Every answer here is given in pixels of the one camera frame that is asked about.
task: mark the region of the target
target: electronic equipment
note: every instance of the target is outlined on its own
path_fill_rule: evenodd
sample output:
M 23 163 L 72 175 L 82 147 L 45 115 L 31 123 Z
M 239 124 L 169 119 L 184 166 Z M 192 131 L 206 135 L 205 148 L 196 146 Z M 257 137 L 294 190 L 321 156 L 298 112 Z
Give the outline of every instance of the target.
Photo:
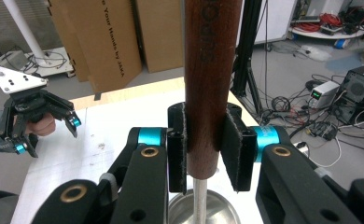
M 22 50 L 9 51 L 0 57 L 0 66 L 15 71 L 20 71 L 26 64 L 28 59 L 25 57 Z
M 327 25 L 321 25 L 321 29 L 319 31 L 325 35 L 334 35 L 341 30 L 342 30 L 342 27 L 337 27 L 337 26 L 332 26 L 332 25 L 327 24 Z
M 319 16 L 300 16 L 297 20 L 292 21 L 293 23 L 299 22 L 320 22 Z
M 320 109 L 331 105 L 338 89 L 339 84 L 332 81 L 313 88 L 308 99 L 308 106 Z
M 364 66 L 348 71 L 339 88 L 339 93 L 343 91 L 335 113 L 340 121 L 354 123 L 356 115 L 364 109 Z

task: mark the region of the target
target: power supply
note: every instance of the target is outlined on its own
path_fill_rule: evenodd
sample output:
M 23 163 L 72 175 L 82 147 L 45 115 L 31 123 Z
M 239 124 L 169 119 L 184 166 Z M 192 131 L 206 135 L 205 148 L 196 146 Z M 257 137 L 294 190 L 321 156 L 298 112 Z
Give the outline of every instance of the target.
M 314 109 L 330 106 L 338 89 L 339 84 L 332 81 L 313 88 L 308 99 L 308 106 Z

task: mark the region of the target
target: metal rod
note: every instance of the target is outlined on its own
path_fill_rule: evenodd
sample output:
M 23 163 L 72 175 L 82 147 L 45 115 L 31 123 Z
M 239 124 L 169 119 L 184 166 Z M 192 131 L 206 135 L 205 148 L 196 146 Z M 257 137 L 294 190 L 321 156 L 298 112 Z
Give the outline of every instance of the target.
M 4 3 L 14 22 L 16 22 L 22 35 L 24 36 L 25 41 L 27 41 L 28 46 L 36 57 L 37 62 L 42 65 L 46 65 L 45 53 L 43 53 L 42 49 L 39 47 L 39 44 L 37 43 L 33 32 L 28 26 L 27 21 L 22 16 L 19 7 L 16 4 L 16 1 L 4 0 Z
M 194 194 L 194 224 L 205 224 L 206 219 L 206 196 L 207 196 L 207 180 L 193 178 L 193 194 Z

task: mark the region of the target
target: black stand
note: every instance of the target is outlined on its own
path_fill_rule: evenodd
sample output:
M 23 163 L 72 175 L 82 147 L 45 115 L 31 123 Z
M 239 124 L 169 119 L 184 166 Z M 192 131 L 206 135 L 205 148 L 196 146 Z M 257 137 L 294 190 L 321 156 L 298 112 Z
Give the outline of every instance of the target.
M 255 110 L 259 115 L 262 105 L 258 88 L 251 67 L 253 46 L 258 30 L 261 0 L 245 0 L 243 21 L 241 24 L 240 44 L 236 50 L 237 58 L 234 61 L 234 81 L 231 92 L 237 97 L 246 96 L 246 83 L 249 85 Z

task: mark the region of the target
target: wooden handle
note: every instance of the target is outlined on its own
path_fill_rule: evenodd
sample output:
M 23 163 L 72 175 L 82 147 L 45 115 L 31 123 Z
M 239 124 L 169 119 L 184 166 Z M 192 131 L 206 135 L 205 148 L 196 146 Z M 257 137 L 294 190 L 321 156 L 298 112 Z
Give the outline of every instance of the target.
M 207 179 L 217 169 L 241 0 L 185 0 L 188 172 Z

